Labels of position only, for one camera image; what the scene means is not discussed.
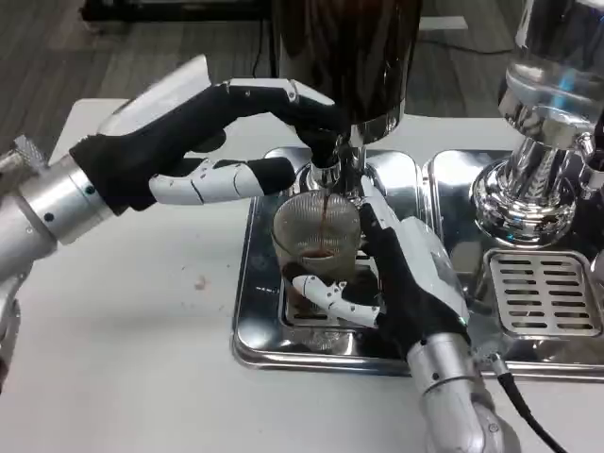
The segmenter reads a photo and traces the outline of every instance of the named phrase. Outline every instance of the robotic hand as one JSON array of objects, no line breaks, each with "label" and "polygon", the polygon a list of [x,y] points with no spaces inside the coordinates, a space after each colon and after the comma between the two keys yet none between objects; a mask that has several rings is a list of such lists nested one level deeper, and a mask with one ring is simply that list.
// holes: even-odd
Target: robotic hand
[{"label": "robotic hand", "polygon": [[360,207],[367,252],[373,256],[383,307],[352,302],[354,282],[323,281],[296,264],[283,273],[311,302],[394,343],[421,395],[428,451],[519,452],[512,428],[495,413],[475,366],[466,332],[461,285],[437,236],[421,221],[400,222],[381,192],[362,177]]},{"label": "robotic hand", "polygon": [[0,202],[0,389],[19,326],[15,294],[34,260],[71,243],[113,214],[169,204],[222,202],[276,193],[294,183],[284,158],[249,162],[183,159],[240,117],[271,112],[329,160],[349,130],[328,97],[285,79],[211,85],[193,59],[126,103],[54,165]]}]

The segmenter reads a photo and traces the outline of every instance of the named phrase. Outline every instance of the chrome surface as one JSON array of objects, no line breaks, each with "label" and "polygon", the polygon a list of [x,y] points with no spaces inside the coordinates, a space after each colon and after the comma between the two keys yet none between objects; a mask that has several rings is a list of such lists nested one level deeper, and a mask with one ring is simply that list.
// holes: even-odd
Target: chrome surface
[{"label": "chrome surface", "polygon": [[[300,175],[308,171],[310,150],[279,148],[267,157],[286,157]],[[405,154],[367,151],[367,173],[385,192],[399,218],[422,218],[421,172]],[[271,242],[273,215],[286,196],[265,196],[250,207],[242,258],[232,349],[250,366],[363,373],[407,374],[396,351],[371,328],[353,327],[338,319],[296,319],[281,281]],[[369,265],[367,260],[358,264]]]},{"label": "chrome surface", "polygon": [[342,162],[340,160],[327,168],[319,168],[311,163],[310,171],[307,172],[307,187],[312,191],[330,189],[338,183],[341,173]]},{"label": "chrome surface", "polygon": [[64,244],[112,215],[71,156],[30,178],[20,192],[45,227]]},{"label": "chrome surface", "polygon": [[23,285],[30,270],[31,264],[18,274],[0,283],[0,391],[10,368],[19,326],[21,325],[21,311],[15,295]]},{"label": "chrome surface", "polygon": [[458,334],[440,333],[429,337],[426,344],[415,344],[407,363],[419,394],[451,379],[477,376],[468,344]]},{"label": "chrome surface", "polygon": [[503,244],[542,247],[556,242],[575,215],[575,192],[563,177],[569,152],[525,139],[472,186],[478,226]]},{"label": "chrome surface", "polygon": [[[466,291],[470,310],[469,333],[476,354],[499,351],[513,372],[532,378],[604,380],[604,339],[596,336],[547,336],[511,334],[499,320],[495,288],[490,269],[484,263],[489,250],[501,243],[478,227],[471,202],[471,187],[485,167],[509,154],[496,151],[444,151],[424,167],[429,190],[431,225],[445,244],[453,267]],[[575,190],[582,167],[579,156],[571,155],[562,177]],[[595,212],[602,199],[578,200],[575,219],[568,232],[554,245],[539,253],[576,251],[588,261],[604,248],[602,227]],[[596,310],[602,312],[601,290],[594,288]]]},{"label": "chrome surface", "polygon": [[407,359],[430,434],[428,451],[521,451],[513,429],[497,416],[468,344],[460,335],[433,335],[426,344],[416,344]]},{"label": "chrome surface", "polygon": [[579,173],[579,183],[580,197],[583,200],[594,199],[604,187],[604,172],[584,163]]},{"label": "chrome surface", "polygon": [[604,4],[525,4],[499,110],[526,137],[572,149],[604,110]]},{"label": "chrome surface", "polygon": [[57,240],[18,193],[0,199],[0,282],[57,249]]},{"label": "chrome surface", "polygon": [[602,318],[589,263],[573,252],[487,253],[501,325],[515,336],[595,337]]},{"label": "chrome surface", "polygon": [[404,111],[405,99],[373,120],[353,125],[350,129],[350,146],[362,148],[366,144],[383,139],[400,124]]}]

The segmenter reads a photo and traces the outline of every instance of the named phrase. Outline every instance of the black cable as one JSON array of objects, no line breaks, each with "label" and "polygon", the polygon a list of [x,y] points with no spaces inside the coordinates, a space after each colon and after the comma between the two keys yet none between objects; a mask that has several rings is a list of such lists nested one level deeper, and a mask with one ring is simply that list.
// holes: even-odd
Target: black cable
[{"label": "black cable", "polygon": [[256,70],[258,69],[258,64],[260,63],[260,56],[262,55],[262,46],[264,41],[264,21],[260,19],[260,38],[258,39],[258,54],[256,54],[256,60],[254,61],[254,66],[252,66],[252,76],[256,78]]},{"label": "black cable", "polygon": [[440,42],[440,41],[434,41],[434,40],[417,40],[417,41],[422,42],[424,44],[438,45],[438,46],[444,47],[445,49],[455,49],[455,50],[460,50],[462,52],[468,52],[470,54],[476,54],[476,55],[504,55],[504,54],[511,53],[513,50],[513,49],[501,49],[501,50],[484,51],[484,50],[470,49],[469,47],[463,47],[461,45],[449,44],[448,42]]},{"label": "black cable", "polygon": [[545,444],[552,449],[552,451],[554,451],[555,453],[568,453],[564,448],[562,448],[560,444],[556,442],[553,437],[549,435],[547,431],[545,431],[545,429],[539,424],[539,422],[537,422],[535,417],[532,416],[529,405],[520,393],[520,390],[516,385],[516,381],[514,380],[512,373],[508,369],[508,365],[506,365],[506,362],[501,359],[501,356],[499,356],[498,354],[494,354],[492,357],[490,357],[490,360],[492,362],[493,369],[497,374],[497,380],[499,381],[499,384],[501,384],[501,387],[503,387],[503,390],[505,391],[506,395],[518,411],[518,414],[525,419],[525,421],[532,428],[532,430],[535,431],[535,434],[537,434],[541,438],[541,440],[544,441]]}]

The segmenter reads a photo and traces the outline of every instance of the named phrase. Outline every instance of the floor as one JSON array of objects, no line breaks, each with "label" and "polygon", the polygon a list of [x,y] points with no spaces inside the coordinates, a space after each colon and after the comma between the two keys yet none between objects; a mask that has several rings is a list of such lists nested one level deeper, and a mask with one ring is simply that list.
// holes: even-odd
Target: floor
[{"label": "floor", "polygon": [[[251,76],[257,23],[117,25],[104,32],[78,19],[83,0],[0,0],[0,152],[25,133],[51,150],[73,103],[131,97],[181,62],[204,53],[212,80]],[[497,116],[496,94],[523,0],[425,0],[424,15],[462,15],[469,29],[420,33],[407,112]],[[258,76],[268,76],[266,46]]]}]

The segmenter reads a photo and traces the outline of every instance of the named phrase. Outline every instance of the coffee stream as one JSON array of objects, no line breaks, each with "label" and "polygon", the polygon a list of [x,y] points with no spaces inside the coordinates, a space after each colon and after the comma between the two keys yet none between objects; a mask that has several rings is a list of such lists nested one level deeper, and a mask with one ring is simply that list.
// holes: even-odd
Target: coffee stream
[{"label": "coffee stream", "polygon": [[323,212],[321,213],[321,224],[319,225],[319,248],[309,250],[302,254],[305,258],[328,258],[333,256],[333,251],[327,248],[327,205],[329,204],[329,193],[323,197]]}]

